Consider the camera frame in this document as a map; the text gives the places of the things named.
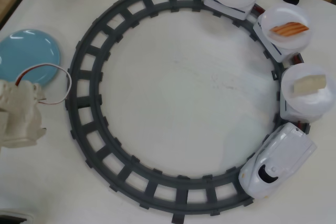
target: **circular track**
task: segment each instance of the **circular track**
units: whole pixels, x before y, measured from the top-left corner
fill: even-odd
[[[145,9],[132,14],[127,7],[142,1]],[[101,111],[102,99],[99,94],[99,82],[102,80],[103,73],[101,72],[102,66],[105,61],[109,59],[110,49],[123,38],[123,33],[130,27],[134,28],[139,24],[139,21],[145,17],[155,17],[163,10],[170,10],[171,12],[178,12],[180,8],[189,8],[194,12],[199,12],[201,9],[213,12],[213,15],[221,17],[225,16],[233,20],[233,24],[237,27],[242,26],[248,32],[254,41],[258,41],[253,30],[253,23],[248,20],[239,20],[233,17],[219,13],[202,3],[202,0],[189,0],[178,1],[169,0],[168,2],[153,4],[152,0],[120,0],[117,1],[112,7],[105,11],[99,18],[97,18],[82,40],[76,46],[76,53],[73,57],[69,73],[72,77],[72,89],[66,100],[66,108],[69,113],[71,123],[71,135],[77,140],[82,152],[86,157],[86,163],[90,168],[94,168],[100,176],[102,176],[114,191],[120,191],[131,199],[140,203],[140,206],[146,209],[155,208],[158,210],[171,212],[174,214],[173,223],[183,223],[184,215],[199,215],[210,214],[211,216],[219,215],[219,212],[228,210],[238,206],[247,206],[253,203],[253,198],[248,196],[242,189],[238,181],[238,174],[242,166],[232,167],[224,174],[218,176],[207,175],[202,178],[189,179],[185,176],[172,177],[163,174],[160,170],[149,169],[142,165],[140,160],[135,156],[130,156],[121,147],[119,140],[114,137],[108,130],[108,122],[103,116]],[[264,10],[255,5],[251,15],[259,16]],[[112,29],[107,23],[116,15],[120,14],[125,20],[116,29]],[[101,48],[91,45],[91,42],[99,32],[107,35],[106,41]],[[91,71],[81,70],[80,66],[84,59],[85,54],[95,56],[95,61]],[[272,76],[277,80],[279,85],[281,83],[281,75],[284,67],[281,63],[277,63],[267,50],[264,51],[267,59],[270,59],[274,66]],[[295,63],[303,62],[300,55],[293,58]],[[89,96],[77,97],[77,84],[78,80],[84,79],[90,81]],[[82,125],[79,117],[79,110],[81,108],[91,108],[93,121]],[[285,123],[277,114],[274,119],[276,129],[279,125]],[[88,139],[87,134],[97,131],[105,142],[105,146],[95,152]],[[105,157],[113,153],[123,164],[124,168],[119,174],[113,173],[102,162]],[[147,179],[145,192],[139,191],[130,186],[125,181],[131,172],[135,172],[140,176]],[[237,194],[223,200],[217,200],[215,188],[218,186],[233,183]],[[155,190],[158,185],[176,188],[176,201],[168,201],[154,197]],[[207,202],[199,204],[188,204],[188,190],[203,189],[206,191]]]

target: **toy train track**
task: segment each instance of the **toy train track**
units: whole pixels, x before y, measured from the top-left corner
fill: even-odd
[[[132,14],[128,10],[128,7],[139,1],[144,3],[145,9]],[[155,208],[173,213],[173,223],[183,223],[185,215],[210,214],[211,216],[214,216],[219,215],[221,211],[229,210],[238,206],[248,206],[253,203],[253,198],[243,191],[238,181],[238,174],[242,166],[232,167],[219,176],[207,175],[197,179],[190,179],[182,175],[172,177],[164,174],[160,170],[149,169],[134,155],[130,156],[124,151],[121,142],[109,131],[107,119],[101,111],[100,106],[102,105],[102,97],[99,93],[99,82],[101,82],[103,78],[101,70],[104,62],[109,60],[110,49],[112,46],[115,43],[120,42],[123,38],[123,33],[130,27],[134,28],[139,25],[139,22],[143,18],[148,16],[153,18],[164,10],[178,12],[180,8],[188,8],[193,12],[199,12],[201,9],[208,10],[213,12],[213,15],[217,17],[225,16],[231,19],[235,26],[244,27],[250,33],[251,39],[254,41],[259,40],[253,30],[253,23],[247,19],[235,19],[213,10],[205,6],[202,3],[202,0],[169,0],[168,2],[159,4],[153,4],[152,0],[120,0],[105,11],[99,18],[97,18],[89,30],[85,33],[82,40],[78,42],[71,67],[69,69],[69,73],[71,74],[73,81],[72,89],[68,99],[66,100],[66,108],[69,113],[72,128],[71,135],[73,139],[76,139],[78,142],[87,159],[86,163],[88,166],[95,169],[100,176],[102,176],[110,184],[110,187],[114,191],[122,192],[129,198],[137,201],[141,207],[146,209]],[[251,15],[258,17],[263,11],[264,10],[261,7],[255,5]],[[117,28],[112,29],[107,23],[118,14],[124,18],[124,22],[122,22]],[[107,39],[101,48],[91,45],[93,39],[99,32],[103,32],[107,35]],[[85,54],[95,56],[95,61],[90,71],[80,69]],[[266,49],[264,54],[267,59],[271,60],[274,66],[274,70],[271,73],[272,77],[274,80],[278,81],[280,86],[281,75],[285,69],[281,63],[277,63],[272,58]],[[293,61],[294,63],[303,62],[300,55],[294,57]],[[78,80],[90,81],[88,96],[77,97]],[[82,125],[80,122],[79,110],[87,107],[91,108],[93,121]],[[274,118],[274,129],[285,122],[286,121],[282,120],[277,114]],[[299,126],[303,131],[308,133],[308,124]],[[87,139],[87,134],[95,131],[100,134],[101,138],[105,142],[105,146],[97,152],[93,150]],[[102,162],[103,159],[111,153],[113,153],[124,164],[124,168],[118,174],[112,172]],[[149,181],[145,191],[137,190],[125,182],[132,172],[137,173]],[[226,199],[217,200],[215,188],[229,183],[233,183],[237,194]],[[175,202],[155,198],[154,194],[158,185],[175,188]],[[199,204],[187,203],[188,191],[191,189],[205,190],[207,202]]]

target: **white table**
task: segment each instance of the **white table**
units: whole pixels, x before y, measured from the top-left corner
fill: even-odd
[[[115,1],[23,0],[0,40],[24,28],[45,31],[58,41],[67,68],[77,42]],[[268,8],[279,1],[257,4]],[[322,0],[300,0],[299,6],[315,24],[312,42],[302,52],[305,62],[323,66],[336,79],[336,7]],[[159,14],[127,31],[111,52],[100,86],[103,112],[123,147],[150,167],[173,175],[218,174],[242,163],[271,129],[278,89],[272,66],[261,46],[224,17],[189,10]],[[90,65],[88,58],[82,68]],[[58,74],[46,95],[61,96],[65,87],[65,76]],[[172,214],[144,210],[110,192],[87,167],[71,139],[64,104],[39,108],[46,136],[37,146],[1,151],[0,209],[29,212],[36,223],[171,222]],[[89,110],[81,114],[83,124],[91,120]],[[185,223],[335,223],[335,118],[333,109],[312,125],[317,151],[272,197],[216,217],[186,216]],[[92,139],[99,148],[97,136]],[[145,186],[133,175],[129,182]],[[222,193],[232,190],[225,187]],[[189,192],[188,200],[205,200],[204,195]],[[155,196],[173,199],[174,192],[158,188]]]

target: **sushi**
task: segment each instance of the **sushi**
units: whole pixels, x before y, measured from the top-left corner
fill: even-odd
[[[289,22],[282,26],[276,26],[271,29],[278,35],[289,37],[295,34],[299,34],[303,31],[307,31],[309,28],[299,22]]]

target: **track rail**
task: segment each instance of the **track rail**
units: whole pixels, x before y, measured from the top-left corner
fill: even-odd
[[[128,7],[134,3],[142,1],[145,9],[132,14]],[[99,82],[102,81],[103,73],[102,66],[110,57],[110,49],[115,43],[118,43],[123,38],[123,33],[130,27],[134,28],[139,24],[139,21],[145,17],[155,17],[161,11],[170,10],[171,12],[178,12],[180,8],[189,8],[194,12],[208,10],[213,12],[217,17],[225,16],[233,21],[237,27],[242,26],[248,32],[254,41],[258,41],[253,30],[253,24],[248,20],[239,20],[233,17],[219,13],[205,6],[202,0],[178,1],[169,0],[168,2],[154,5],[152,0],[120,0],[105,11],[99,18],[97,18],[88,31],[83,36],[82,40],[76,46],[76,52],[73,57],[69,73],[71,74],[73,83],[72,89],[66,100],[66,108],[69,113],[71,123],[71,135],[76,139],[82,152],[86,157],[86,163],[90,168],[94,168],[100,176],[102,176],[114,191],[120,191],[131,199],[137,201],[141,207],[149,209],[155,208],[158,210],[173,213],[173,223],[183,223],[185,215],[199,215],[210,214],[211,216],[219,215],[221,211],[228,210],[238,206],[248,206],[253,203],[253,198],[248,196],[242,189],[238,181],[238,174],[242,166],[232,167],[224,174],[213,176],[207,175],[201,178],[190,179],[185,176],[172,177],[162,173],[157,169],[149,169],[144,166],[138,158],[134,155],[130,156],[124,151],[121,142],[112,135],[108,130],[107,119],[103,116],[100,106],[102,105],[102,98],[99,94]],[[252,10],[252,15],[259,16],[264,10],[255,5]],[[117,28],[112,29],[108,26],[108,22],[120,14],[124,18]],[[101,48],[91,45],[93,39],[99,32],[107,35],[106,41]],[[81,70],[81,63],[85,54],[95,56],[93,67],[90,71]],[[264,54],[267,59],[271,60],[274,66],[272,76],[277,80],[279,86],[281,84],[281,75],[285,70],[281,63],[277,63],[269,52],[265,49]],[[298,61],[302,61],[301,56],[298,56]],[[78,80],[89,80],[89,95],[86,97],[77,97]],[[80,122],[79,110],[81,108],[91,108],[93,121],[82,125]],[[285,123],[279,115],[275,116],[274,129],[279,125]],[[97,131],[105,142],[105,146],[95,152],[88,139],[87,134]],[[124,168],[120,173],[115,174],[102,162],[105,157],[113,153],[123,164]],[[135,172],[147,179],[149,182],[145,191],[139,191],[136,188],[125,183],[129,175]],[[237,194],[235,196],[217,200],[215,188],[218,186],[233,183]],[[171,202],[155,198],[154,194],[158,185],[176,188],[176,200]],[[199,204],[187,203],[188,191],[191,189],[202,189],[206,191],[207,202]]]

